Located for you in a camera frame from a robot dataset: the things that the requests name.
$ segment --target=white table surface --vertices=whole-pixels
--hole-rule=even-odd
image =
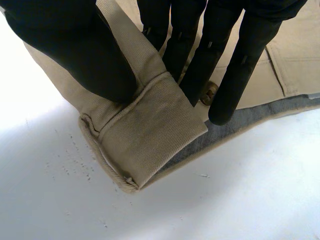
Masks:
[[[320,239],[320,110],[268,121],[128,195],[2,15],[0,31],[1,240]]]

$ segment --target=beige fabric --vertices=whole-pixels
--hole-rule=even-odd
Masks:
[[[315,39],[311,34],[314,34],[314,31],[319,33],[319,15],[314,14],[319,10],[318,1],[309,0],[297,17],[296,23],[289,24],[288,21],[288,24],[281,27],[280,37],[277,37],[273,45],[270,44],[261,56],[240,101],[239,109],[259,106],[301,93],[320,93],[319,68],[315,67],[319,60],[319,38]],[[117,2],[141,30],[136,0]],[[99,0],[97,4],[110,23],[112,32],[137,77],[139,88],[136,100],[129,106],[112,103],[88,92],[49,57],[30,46],[26,47],[63,97],[80,112],[80,128],[102,168],[120,188],[132,193],[194,159],[186,158],[170,168],[160,170],[183,147],[207,131],[206,126],[196,116],[195,110],[202,120],[206,121],[208,109],[200,104],[195,110],[191,107],[167,73],[159,54],[113,0]],[[211,77],[217,84],[220,84],[223,78],[238,40],[240,22],[241,19],[232,31],[226,51]],[[303,28],[303,25],[309,24],[311,27]],[[201,25],[189,59],[199,44]],[[291,45],[287,46],[286,35],[289,33],[299,41],[292,40]],[[296,63],[303,66],[302,71],[297,70]],[[292,113],[313,107],[317,108],[318,105],[296,108]],[[285,114],[287,113],[281,112],[270,118]],[[234,136],[252,126],[235,132]],[[229,138],[215,143],[214,146],[227,139]]]
[[[52,59],[26,47],[80,112],[79,125],[101,166],[124,191],[135,192],[207,127],[157,51],[121,8],[112,0],[100,0],[97,5],[137,77],[137,98],[129,106],[87,91]]]
[[[320,0],[308,0],[267,46],[285,97],[320,91]]]

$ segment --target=gray fabric lining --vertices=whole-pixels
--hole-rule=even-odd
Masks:
[[[251,108],[237,110],[235,111],[231,121],[224,126],[213,125],[210,121],[206,121],[205,124],[208,128],[208,132],[198,137],[178,152],[157,174],[172,168],[174,165],[182,162],[191,155],[200,152],[210,145],[217,144],[224,138],[230,137],[241,129],[247,128],[265,118],[275,116],[283,112],[289,112],[292,110],[298,111],[299,109],[317,105],[320,105],[320,98],[309,99],[307,95],[299,95]]]

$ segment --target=black robotic finger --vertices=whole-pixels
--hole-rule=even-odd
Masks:
[[[0,1],[12,30],[88,91],[117,103],[133,99],[136,77],[95,0]]]
[[[231,119],[265,46],[281,23],[245,13],[239,40],[209,110],[213,124],[224,125]]]
[[[193,106],[203,93],[242,11],[240,6],[233,4],[232,8],[230,5],[221,7],[218,2],[220,1],[208,1],[199,47],[180,84]]]
[[[166,41],[171,0],[137,0],[142,33],[159,51]]]
[[[177,82],[196,39],[206,0],[172,0],[172,35],[168,40],[163,62]]]

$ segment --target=white backdrop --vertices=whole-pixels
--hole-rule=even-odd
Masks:
[[[320,110],[268,121],[128,195],[2,15],[0,31],[1,240],[320,239]]]

